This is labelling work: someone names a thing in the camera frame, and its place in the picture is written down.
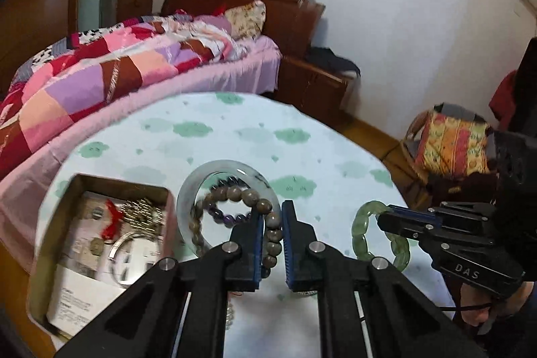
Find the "person's right hand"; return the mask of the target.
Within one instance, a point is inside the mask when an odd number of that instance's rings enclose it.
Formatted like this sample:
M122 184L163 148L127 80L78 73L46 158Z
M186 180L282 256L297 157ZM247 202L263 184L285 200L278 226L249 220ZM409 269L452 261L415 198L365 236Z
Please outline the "person's right hand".
M470 326L478 326L498 316L518 313L530 299L533 288L533 282L524 282L509 298L495 303L485 291L463 284L460 288L460 307L478 306L479 309L461 310L461 318Z

